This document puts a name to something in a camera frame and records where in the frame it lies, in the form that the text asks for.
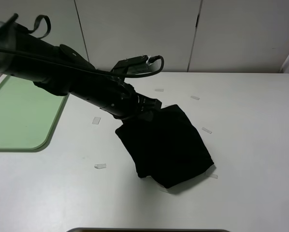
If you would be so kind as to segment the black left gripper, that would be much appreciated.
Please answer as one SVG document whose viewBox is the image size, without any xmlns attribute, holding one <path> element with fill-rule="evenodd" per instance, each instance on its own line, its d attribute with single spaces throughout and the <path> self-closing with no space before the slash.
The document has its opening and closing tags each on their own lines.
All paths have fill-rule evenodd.
<svg viewBox="0 0 289 232">
<path fill-rule="evenodd" d="M 161 109 L 162 102 L 144 95 L 139 95 L 137 119 L 151 122 L 154 113 Z"/>
</svg>

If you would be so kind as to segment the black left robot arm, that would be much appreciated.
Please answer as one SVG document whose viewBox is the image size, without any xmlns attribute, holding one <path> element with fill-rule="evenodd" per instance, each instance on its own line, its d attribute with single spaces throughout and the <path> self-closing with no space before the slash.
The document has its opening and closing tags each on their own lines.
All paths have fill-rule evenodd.
<svg viewBox="0 0 289 232">
<path fill-rule="evenodd" d="M 0 22 L 0 73 L 32 81 L 55 96 L 75 95 L 121 120 L 161 108 L 161 101 L 125 83 L 128 75 L 97 70 L 70 47 L 23 30 L 15 22 Z"/>
</svg>

